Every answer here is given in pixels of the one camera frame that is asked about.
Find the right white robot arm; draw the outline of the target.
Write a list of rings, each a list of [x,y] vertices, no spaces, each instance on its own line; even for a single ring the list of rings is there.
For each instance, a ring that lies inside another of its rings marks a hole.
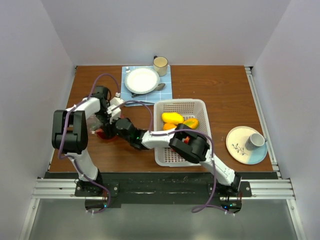
[[[175,129],[150,131],[135,127],[129,118],[119,118],[103,129],[107,129],[108,137],[117,135],[136,150],[171,148],[187,162],[200,164],[212,173],[227,196],[233,197],[241,190],[242,176],[215,155],[214,144],[208,144],[212,139],[183,123]]]

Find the orange green fake mango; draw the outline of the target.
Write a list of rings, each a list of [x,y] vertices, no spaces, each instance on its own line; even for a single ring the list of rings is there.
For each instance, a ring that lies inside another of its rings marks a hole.
[[[185,120],[183,122],[183,124],[191,129],[195,130],[199,126],[199,120],[196,118],[189,118],[189,119]]]

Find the clear zip top bag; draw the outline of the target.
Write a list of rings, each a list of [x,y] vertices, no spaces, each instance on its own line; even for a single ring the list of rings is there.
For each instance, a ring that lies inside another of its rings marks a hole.
[[[96,135],[98,138],[105,141],[112,141],[119,136],[118,130],[116,129],[116,121],[111,120],[111,115],[103,113],[95,113],[89,116],[86,120],[86,126],[88,133]]]

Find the small orange fake fruit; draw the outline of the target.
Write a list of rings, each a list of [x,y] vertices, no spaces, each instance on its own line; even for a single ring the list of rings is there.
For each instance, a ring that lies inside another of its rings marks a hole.
[[[176,127],[177,127],[177,125],[175,125],[175,124],[165,123],[165,124],[163,125],[163,130],[164,130],[164,131],[172,130],[172,129],[175,129]]]

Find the fake strawberries bunch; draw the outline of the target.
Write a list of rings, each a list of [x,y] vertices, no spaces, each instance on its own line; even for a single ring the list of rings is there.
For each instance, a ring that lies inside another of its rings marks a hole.
[[[177,138],[174,137],[172,141],[170,142],[170,147],[174,152],[183,152],[186,151],[188,145],[189,145],[190,137],[183,137],[183,138]]]

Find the yellow fake mango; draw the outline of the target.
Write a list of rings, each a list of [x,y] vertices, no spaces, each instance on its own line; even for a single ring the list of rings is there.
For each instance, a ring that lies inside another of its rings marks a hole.
[[[184,117],[177,112],[164,112],[161,115],[164,123],[178,125],[184,122]]]

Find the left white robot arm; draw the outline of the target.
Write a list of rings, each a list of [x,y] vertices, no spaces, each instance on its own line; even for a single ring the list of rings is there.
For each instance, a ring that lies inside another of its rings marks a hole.
[[[58,150],[58,158],[68,158],[78,173],[77,187],[92,196],[107,195],[102,175],[94,165],[88,152],[87,120],[94,116],[98,129],[108,137],[113,135],[108,130],[110,117],[111,91],[104,86],[97,86],[89,96],[65,110],[56,110],[53,114],[51,143]]]

